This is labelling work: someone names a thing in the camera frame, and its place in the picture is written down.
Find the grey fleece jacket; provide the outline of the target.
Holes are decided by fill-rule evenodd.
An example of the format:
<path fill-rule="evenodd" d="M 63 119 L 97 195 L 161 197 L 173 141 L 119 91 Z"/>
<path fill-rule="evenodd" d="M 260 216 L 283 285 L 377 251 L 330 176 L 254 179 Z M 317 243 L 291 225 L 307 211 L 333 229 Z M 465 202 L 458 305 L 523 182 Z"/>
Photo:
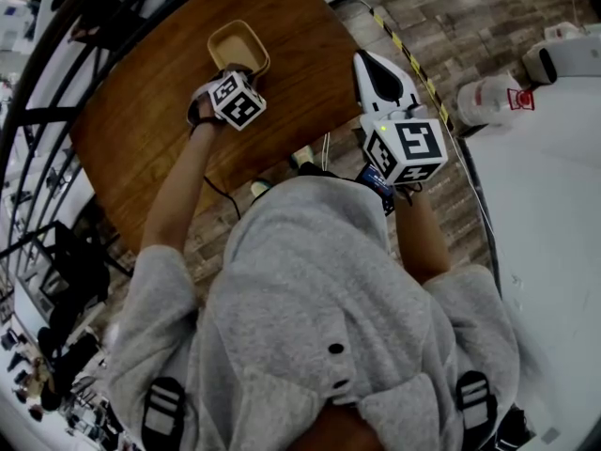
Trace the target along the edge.
<path fill-rule="evenodd" d="M 508 412 L 519 356 L 491 273 L 419 284 L 391 257 L 374 192 L 297 177 L 232 230 L 205 305 L 179 251 L 140 252 L 107 387 L 140 437 L 151 383 L 174 372 L 186 451 L 285 451 L 328 403 L 356 407 L 388 451 L 460 451 L 469 371 Z"/>

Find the clear plastic water jug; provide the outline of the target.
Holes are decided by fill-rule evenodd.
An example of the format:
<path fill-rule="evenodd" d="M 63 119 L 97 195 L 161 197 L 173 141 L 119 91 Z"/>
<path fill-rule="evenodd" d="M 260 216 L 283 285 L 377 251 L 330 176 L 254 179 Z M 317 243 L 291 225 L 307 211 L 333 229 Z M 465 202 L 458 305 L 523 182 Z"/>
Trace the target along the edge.
<path fill-rule="evenodd" d="M 456 97 L 459 118 L 469 126 L 508 124 L 520 114 L 520 110 L 511 107 L 508 91 L 520 89 L 509 73 L 463 85 Z"/>

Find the white floor appliance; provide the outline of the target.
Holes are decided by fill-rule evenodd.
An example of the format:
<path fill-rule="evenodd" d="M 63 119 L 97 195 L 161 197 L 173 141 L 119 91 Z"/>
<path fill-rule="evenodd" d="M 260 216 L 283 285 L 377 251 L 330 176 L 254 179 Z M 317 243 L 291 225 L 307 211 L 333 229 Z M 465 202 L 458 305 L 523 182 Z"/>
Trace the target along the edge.
<path fill-rule="evenodd" d="M 546 40 L 522 56 L 530 79 L 543 85 L 564 77 L 601 77 L 601 35 Z"/>

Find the person's left forearm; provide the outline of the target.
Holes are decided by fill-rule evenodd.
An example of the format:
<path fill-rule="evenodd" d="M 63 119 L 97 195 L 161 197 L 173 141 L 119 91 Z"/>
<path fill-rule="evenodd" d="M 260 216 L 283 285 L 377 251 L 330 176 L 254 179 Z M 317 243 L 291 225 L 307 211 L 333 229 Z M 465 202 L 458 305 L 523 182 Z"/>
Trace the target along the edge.
<path fill-rule="evenodd" d="M 212 123 L 193 130 L 151 206 L 140 250 L 162 245 L 183 252 L 218 133 Z"/>

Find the black chair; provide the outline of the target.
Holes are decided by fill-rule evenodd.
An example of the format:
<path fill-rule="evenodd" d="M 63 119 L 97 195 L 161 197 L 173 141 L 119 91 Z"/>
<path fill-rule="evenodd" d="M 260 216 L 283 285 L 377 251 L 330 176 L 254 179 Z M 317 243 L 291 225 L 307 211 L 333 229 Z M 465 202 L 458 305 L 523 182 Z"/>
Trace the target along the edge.
<path fill-rule="evenodd" d="M 131 270 L 108 254 L 96 235 L 86 240 L 59 221 L 25 233 L 11 249 L 16 251 L 28 244 L 48 262 L 49 271 L 56 273 L 59 281 L 66 285 L 55 294 L 48 294 L 45 289 L 41 291 L 53 305 L 48 323 L 38 333 L 41 340 L 66 341 L 87 307 L 106 301 L 110 268 L 132 276 Z"/>

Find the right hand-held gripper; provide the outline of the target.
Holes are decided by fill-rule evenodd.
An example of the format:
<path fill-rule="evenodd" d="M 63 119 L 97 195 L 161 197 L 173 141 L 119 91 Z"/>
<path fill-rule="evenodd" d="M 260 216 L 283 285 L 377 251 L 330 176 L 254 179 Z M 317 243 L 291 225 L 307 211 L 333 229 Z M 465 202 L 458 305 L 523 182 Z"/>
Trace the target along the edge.
<path fill-rule="evenodd" d="M 439 121 L 428 116 L 416 85 L 391 60 L 359 50 L 353 56 L 359 103 L 365 113 L 362 150 L 389 185 L 429 180 L 447 163 Z M 386 110 L 409 106 L 404 110 Z"/>

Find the person's black trousers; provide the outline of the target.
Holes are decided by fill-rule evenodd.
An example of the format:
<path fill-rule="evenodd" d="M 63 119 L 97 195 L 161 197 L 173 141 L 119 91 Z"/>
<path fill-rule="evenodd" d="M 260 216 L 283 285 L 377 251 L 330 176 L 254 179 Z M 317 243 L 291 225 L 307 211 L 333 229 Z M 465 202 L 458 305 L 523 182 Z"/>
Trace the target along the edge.
<path fill-rule="evenodd" d="M 299 168 L 297 175 L 299 177 L 321 177 L 321 178 L 331 178 L 331 179 L 340 179 L 339 176 L 333 174 L 330 171 L 323 170 L 318 167 L 314 163 L 305 162 Z"/>

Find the person's right forearm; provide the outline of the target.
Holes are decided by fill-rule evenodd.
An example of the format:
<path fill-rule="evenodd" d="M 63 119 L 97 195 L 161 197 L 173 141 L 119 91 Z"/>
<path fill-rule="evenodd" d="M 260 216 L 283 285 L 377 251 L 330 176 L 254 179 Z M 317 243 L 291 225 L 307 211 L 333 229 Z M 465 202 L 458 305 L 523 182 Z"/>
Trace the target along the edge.
<path fill-rule="evenodd" d="M 407 273 L 423 284 L 451 269 L 451 255 L 428 196 L 410 200 L 394 197 L 395 225 L 400 258 Z"/>

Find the black screen device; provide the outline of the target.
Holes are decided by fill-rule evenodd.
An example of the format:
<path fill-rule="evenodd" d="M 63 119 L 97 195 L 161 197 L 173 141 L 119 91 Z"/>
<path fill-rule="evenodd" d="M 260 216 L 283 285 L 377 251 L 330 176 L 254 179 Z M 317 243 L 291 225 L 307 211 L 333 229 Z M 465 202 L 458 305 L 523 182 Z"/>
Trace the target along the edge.
<path fill-rule="evenodd" d="M 393 191 L 372 164 L 367 163 L 355 178 L 355 181 L 368 187 L 380 197 L 386 216 L 394 211 Z"/>

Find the yellow black hazard tape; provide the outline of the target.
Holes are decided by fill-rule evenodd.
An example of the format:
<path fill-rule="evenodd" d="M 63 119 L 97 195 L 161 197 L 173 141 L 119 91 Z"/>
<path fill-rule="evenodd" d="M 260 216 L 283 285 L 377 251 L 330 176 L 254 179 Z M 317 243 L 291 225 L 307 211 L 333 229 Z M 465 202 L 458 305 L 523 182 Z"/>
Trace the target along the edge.
<path fill-rule="evenodd" d="M 409 48 L 404 44 L 404 42 L 393 32 L 393 30 L 384 22 L 382 17 L 375 12 L 373 8 L 369 8 L 369 13 L 371 14 L 374 21 L 388 34 L 389 38 L 392 40 L 395 47 L 404 55 L 404 57 L 409 62 L 414 74 L 418 77 L 420 82 L 425 87 L 425 90 L 428 94 L 429 99 L 432 101 L 439 115 L 440 121 L 443 123 L 443 126 L 446 131 L 449 133 L 453 133 L 455 129 L 454 123 L 451 120 L 449 111 L 447 110 L 439 92 L 437 91 L 432 79 L 426 74 L 424 67 L 419 63 L 417 58 L 413 55 L 413 53 L 409 50 Z"/>

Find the red label water jug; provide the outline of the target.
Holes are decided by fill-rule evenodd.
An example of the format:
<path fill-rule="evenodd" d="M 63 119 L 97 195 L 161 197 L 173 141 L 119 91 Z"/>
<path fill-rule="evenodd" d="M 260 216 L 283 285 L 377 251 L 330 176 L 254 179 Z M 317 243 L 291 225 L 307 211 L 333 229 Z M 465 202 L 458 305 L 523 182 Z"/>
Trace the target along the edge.
<path fill-rule="evenodd" d="M 561 22 L 544 30 L 545 40 L 576 39 L 582 36 L 580 28 L 573 23 Z"/>

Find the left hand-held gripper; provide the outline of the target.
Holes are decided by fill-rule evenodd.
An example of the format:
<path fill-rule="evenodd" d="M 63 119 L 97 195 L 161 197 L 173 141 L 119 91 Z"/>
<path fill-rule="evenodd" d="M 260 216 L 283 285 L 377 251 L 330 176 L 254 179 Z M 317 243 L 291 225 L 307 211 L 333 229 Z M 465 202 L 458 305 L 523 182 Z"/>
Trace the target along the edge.
<path fill-rule="evenodd" d="M 221 76 L 199 87 L 192 96 L 193 102 L 207 97 L 216 120 L 214 124 L 227 123 L 237 131 L 242 131 L 267 110 L 267 102 L 251 86 L 256 75 L 248 70 L 243 72 L 239 64 L 229 64 Z"/>

